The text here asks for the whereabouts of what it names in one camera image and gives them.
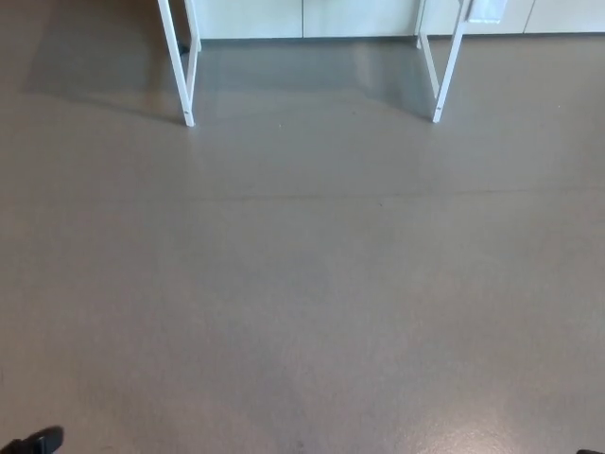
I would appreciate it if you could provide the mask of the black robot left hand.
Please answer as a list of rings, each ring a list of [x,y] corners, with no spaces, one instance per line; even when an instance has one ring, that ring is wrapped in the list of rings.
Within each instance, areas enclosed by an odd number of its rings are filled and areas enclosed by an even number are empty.
[[[1,454],[53,454],[63,445],[64,429],[53,426],[23,439],[13,439],[1,448]]]

